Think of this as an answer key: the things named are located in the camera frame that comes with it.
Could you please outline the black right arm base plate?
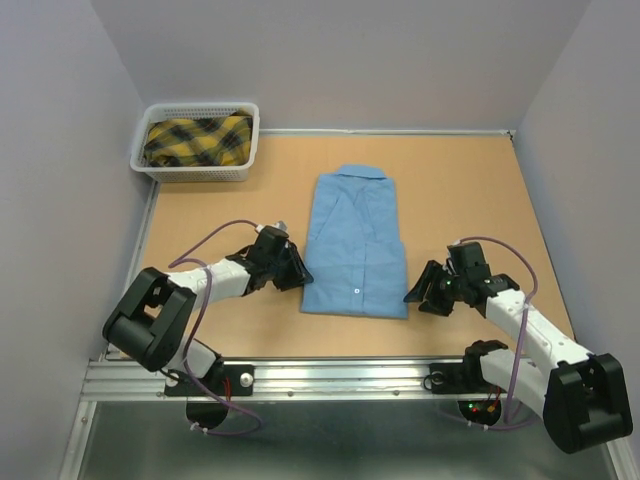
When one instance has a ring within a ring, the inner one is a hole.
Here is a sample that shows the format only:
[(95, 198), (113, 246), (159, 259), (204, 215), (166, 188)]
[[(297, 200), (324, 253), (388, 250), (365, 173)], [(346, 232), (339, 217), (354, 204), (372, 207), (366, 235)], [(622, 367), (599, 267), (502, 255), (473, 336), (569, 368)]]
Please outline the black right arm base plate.
[(432, 363), (423, 388), (434, 395), (473, 395), (457, 401), (462, 419), (471, 424), (496, 426), (502, 413), (502, 389), (471, 373), (462, 362)]

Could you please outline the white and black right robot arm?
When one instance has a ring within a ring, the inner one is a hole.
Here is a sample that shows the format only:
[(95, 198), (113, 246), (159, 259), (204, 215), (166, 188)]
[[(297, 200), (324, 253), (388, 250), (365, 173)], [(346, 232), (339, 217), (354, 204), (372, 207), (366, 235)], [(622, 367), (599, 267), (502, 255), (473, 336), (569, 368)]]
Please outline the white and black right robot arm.
[(434, 363), (423, 380), (435, 395), (493, 393), (493, 406), (460, 405), (470, 424), (513, 428), (519, 405), (541, 419), (552, 442), (571, 454), (629, 436), (633, 419), (624, 370), (611, 354), (595, 354), (565, 335), (524, 292), (487, 263), (485, 236), (448, 246), (445, 262), (429, 261), (405, 295), (419, 311), (449, 316), (464, 303), (514, 339), (478, 340), (455, 363)]

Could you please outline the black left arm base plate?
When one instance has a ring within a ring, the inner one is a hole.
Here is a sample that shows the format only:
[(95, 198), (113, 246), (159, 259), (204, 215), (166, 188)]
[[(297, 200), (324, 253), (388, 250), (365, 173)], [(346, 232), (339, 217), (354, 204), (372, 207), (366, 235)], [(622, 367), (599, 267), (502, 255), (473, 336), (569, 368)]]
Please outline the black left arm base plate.
[(251, 364), (216, 362), (194, 381), (187, 373), (169, 371), (163, 394), (186, 400), (185, 414), (195, 429), (212, 433), (237, 410), (230, 404), (253, 395), (255, 368)]

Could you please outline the light blue long sleeve shirt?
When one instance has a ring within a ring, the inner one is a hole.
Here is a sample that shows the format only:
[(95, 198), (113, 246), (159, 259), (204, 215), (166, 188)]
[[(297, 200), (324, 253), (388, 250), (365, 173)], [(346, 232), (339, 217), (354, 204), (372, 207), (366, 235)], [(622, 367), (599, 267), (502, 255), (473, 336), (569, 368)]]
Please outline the light blue long sleeve shirt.
[(365, 165), (320, 175), (304, 264), (313, 282), (304, 287), (302, 312), (406, 320), (407, 260), (394, 181)]

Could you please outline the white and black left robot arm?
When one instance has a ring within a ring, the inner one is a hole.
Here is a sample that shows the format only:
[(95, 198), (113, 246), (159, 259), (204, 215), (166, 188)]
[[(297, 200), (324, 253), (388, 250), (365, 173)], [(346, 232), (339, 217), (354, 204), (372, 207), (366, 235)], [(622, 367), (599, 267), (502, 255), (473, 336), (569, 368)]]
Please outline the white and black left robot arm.
[(141, 270), (106, 320), (102, 336), (149, 372), (188, 375), (199, 393), (222, 382), (220, 355), (186, 332), (191, 314), (229, 298), (241, 298), (271, 282), (279, 291), (303, 287), (313, 277), (286, 231), (267, 225), (255, 242), (213, 264), (182, 257), (189, 271)]

